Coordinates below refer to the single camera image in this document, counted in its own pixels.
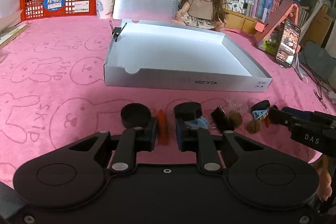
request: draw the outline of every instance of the black disc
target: black disc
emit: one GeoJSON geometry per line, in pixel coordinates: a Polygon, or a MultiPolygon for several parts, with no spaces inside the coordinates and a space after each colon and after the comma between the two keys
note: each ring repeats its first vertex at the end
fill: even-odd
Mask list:
{"type": "Polygon", "coordinates": [[[202,116],[200,103],[187,102],[174,107],[175,119],[181,118],[183,121],[193,121],[202,116]]]}
{"type": "Polygon", "coordinates": [[[41,208],[66,208],[96,195],[105,183],[103,169],[84,155],[46,154],[28,161],[14,174],[13,185],[27,203],[41,208]]]}
{"type": "Polygon", "coordinates": [[[315,169],[306,162],[264,150],[240,157],[230,168],[228,181],[244,200],[270,209],[306,204],[314,198],[319,185],[315,169]]]}
{"type": "Polygon", "coordinates": [[[125,128],[147,127],[152,114],[148,107],[139,103],[131,103],[120,112],[121,122],[125,128]]]}

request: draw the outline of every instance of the doll's arm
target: doll's arm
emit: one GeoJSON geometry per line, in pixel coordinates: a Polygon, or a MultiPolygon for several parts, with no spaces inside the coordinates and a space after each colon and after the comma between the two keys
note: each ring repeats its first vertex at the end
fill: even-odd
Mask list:
{"type": "Polygon", "coordinates": [[[183,5],[182,9],[177,12],[176,17],[184,16],[184,14],[189,10],[189,8],[190,8],[190,3],[188,1],[186,1],[183,5]]]}

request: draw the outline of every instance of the white box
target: white box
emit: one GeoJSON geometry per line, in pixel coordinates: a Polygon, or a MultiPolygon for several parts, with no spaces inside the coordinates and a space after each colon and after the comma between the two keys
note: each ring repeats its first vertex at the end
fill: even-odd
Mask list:
{"type": "Polygon", "coordinates": [[[271,76],[227,35],[159,22],[127,23],[112,39],[105,84],[180,90],[263,92],[271,76]]]}

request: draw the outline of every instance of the pink tablecloth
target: pink tablecloth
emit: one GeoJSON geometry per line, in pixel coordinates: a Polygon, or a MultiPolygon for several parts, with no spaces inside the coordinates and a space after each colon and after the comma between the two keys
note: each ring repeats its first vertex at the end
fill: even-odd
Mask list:
{"type": "Polygon", "coordinates": [[[178,151],[174,133],[173,107],[185,101],[201,102],[209,120],[218,105],[225,110],[234,108],[244,121],[237,132],[308,162],[320,156],[292,141],[285,127],[263,126],[255,135],[245,130],[252,119],[248,107],[265,99],[279,108],[325,112],[313,93],[312,81],[304,84],[293,69],[282,69],[246,37],[230,34],[273,77],[265,93],[105,86],[103,62],[111,33],[108,21],[63,17],[34,20],[29,25],[0,51],[0,180],[7,185],[12,186],[15,170],[28,160],[101,129],[122,133],[120,110],[130,102],[147,105],[154,115],[163,109],[169,121],[169,146],[157,144],[153,153],[139,153],[138,162],[195,162],[193,153],[178,151]]]}

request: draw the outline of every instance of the white pipe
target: white pipe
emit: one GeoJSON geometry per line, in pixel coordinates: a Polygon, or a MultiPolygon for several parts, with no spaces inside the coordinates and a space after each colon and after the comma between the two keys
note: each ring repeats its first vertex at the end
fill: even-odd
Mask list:
{"type": "Polygon", "coordinates": [[[302,38],[304,37],[305,33],[307,32],[312,20],[314,19],[314,17],[316,16],[316,14],[318,13],[318,11],[321,9],[321,7],[326,4],[325,0],[317,0],[317,3],[315,4],[315,7],[310,15],[310,17],[307,19],[306,23],[302,26],[301,28],[301,34],[300,34],[300,38],[299,38],[299,43],[301,42],[302,38]]]}

